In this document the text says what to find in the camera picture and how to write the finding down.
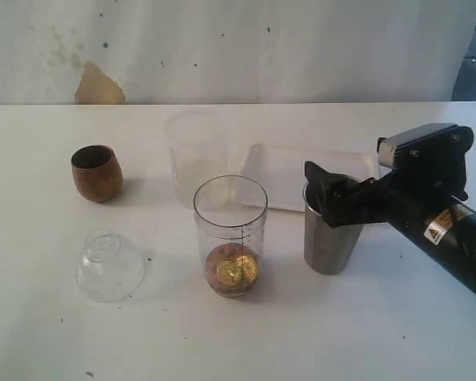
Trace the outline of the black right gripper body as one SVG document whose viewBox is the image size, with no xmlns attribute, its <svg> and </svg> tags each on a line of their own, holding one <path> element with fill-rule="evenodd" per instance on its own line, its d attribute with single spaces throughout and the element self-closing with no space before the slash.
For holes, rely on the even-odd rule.
<svg viewBox="0 0 476 381">
<path fill-rule="evenodd" d="M 463 216 L 458 211 L 467 200 L 463 149 L 463 143 L 445 141 L 418 157 L 409 157 L 402 167 L 390 169 L 389 174 L 381 177 L 378 181 L 384 222 L 420 224 L 426 229 L 446 210 L 456 237 L 474 237 L 474 212 Z"/>
</svg>

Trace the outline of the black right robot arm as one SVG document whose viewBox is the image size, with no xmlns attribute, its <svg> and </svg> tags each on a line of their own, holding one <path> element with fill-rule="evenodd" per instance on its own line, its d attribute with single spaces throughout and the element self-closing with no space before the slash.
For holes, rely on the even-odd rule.
<svg viewBox="0 0 476 381">
<path fill-rule="evenodd" d="M 309 198 L 332 228 L 388 223 L 476 295 L 476 210 L 465 205 L 473 130 L 429 123 L 381 137 L 379 179 L 362 182 L 304 164 Z"/>
</svg>

